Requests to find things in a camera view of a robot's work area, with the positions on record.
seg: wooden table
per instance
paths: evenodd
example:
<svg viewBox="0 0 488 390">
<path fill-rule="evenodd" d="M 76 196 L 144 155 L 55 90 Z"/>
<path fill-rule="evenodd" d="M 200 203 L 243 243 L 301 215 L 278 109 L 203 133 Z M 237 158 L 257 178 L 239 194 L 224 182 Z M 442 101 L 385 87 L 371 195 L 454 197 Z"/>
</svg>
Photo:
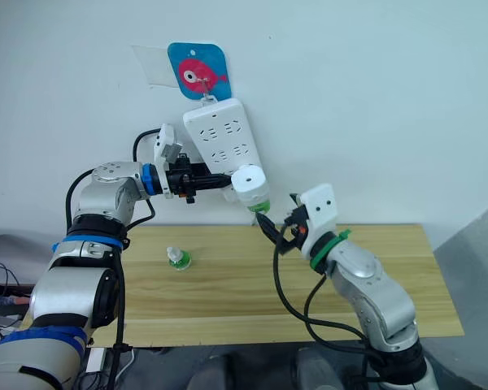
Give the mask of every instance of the wooden table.
<svg viewBox="0 0 488 390">
<path fill-rule="evenodd" d="M 350 239 L 380 257 L 387 273 L 412 296 L 421 336 L 462 336 L 454 305 L 418 225 L 352 225 Z M 311 340 L 287 313 L 272 280 L 273 245 L 256 226 L 138 227 L 123 253 L 126 279 L 124 341 L 136 347 L 224 345 Z M 168 265 L 167 246 L 188 250 L 185 271 Z M 320 276 L 298 250 L 281 258 L 287 297 L 302 310 Z M 319 291 L 312 316 L 359 326 L 332 284 Z M 94 333 L 94 347 L 110 347 L 115 324 Z M 316 327 L 327 340 L 351 333 Z"/>
</svg>

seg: small bottle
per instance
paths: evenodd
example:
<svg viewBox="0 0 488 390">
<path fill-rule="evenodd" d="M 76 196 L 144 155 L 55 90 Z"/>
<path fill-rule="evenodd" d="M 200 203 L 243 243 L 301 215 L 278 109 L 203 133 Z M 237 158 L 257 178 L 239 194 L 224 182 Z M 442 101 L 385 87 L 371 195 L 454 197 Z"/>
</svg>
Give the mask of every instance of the small bottle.
<svg viewBox="0 0 488 390">
<path fill-rule="evenodd" d="M 180 250 L 179 248 L 168 246 L 166 248 L 168 254 L 168 263 L 178 271 L 185 270 L 190 266 L 191 256 L 185 250 Z"/>
</svg>

